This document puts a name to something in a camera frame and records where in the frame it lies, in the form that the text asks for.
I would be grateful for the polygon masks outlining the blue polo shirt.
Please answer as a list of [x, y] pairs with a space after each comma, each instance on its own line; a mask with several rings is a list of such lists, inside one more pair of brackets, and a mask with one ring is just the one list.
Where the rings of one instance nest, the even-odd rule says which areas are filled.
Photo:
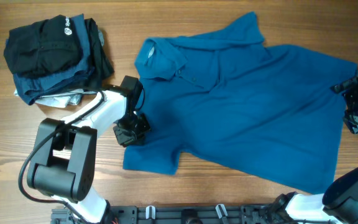
[[123, 167], [173, 175], [180, 155], [321, 194], [334, 180], [354, 62], [266, 47], [250, 12], [210, 33], [146, 39], [135, 60], [151, 130]]

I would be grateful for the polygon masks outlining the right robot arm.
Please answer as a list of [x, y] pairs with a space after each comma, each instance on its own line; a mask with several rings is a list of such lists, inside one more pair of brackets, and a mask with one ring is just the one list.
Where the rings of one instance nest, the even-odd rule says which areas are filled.
[[[358, 77], [331, 87], [346, 102], [343, 121], [358, 134]], [[267, 223], [358, 223], [358, 167], [319, 195], [280, 195], [265, 212]]]

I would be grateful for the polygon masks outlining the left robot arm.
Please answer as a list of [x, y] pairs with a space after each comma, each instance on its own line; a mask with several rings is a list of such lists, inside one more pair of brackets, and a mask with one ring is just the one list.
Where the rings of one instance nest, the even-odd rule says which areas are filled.
[[52, 223], [118, 223], [116, 211], [93, 188], [96, 142], [109, 127], [122, 147], [141, 145], [150, 126], [138, 111], [145, 91], [138, 78], [126, 76], [119, 86], [98, 89], [96, 98], [61, 120], [43, 120], [33, 151], [22, 165], [21, 193], [35, 201], [23, 183], [47, 196], [43, 203], [60, 203]]

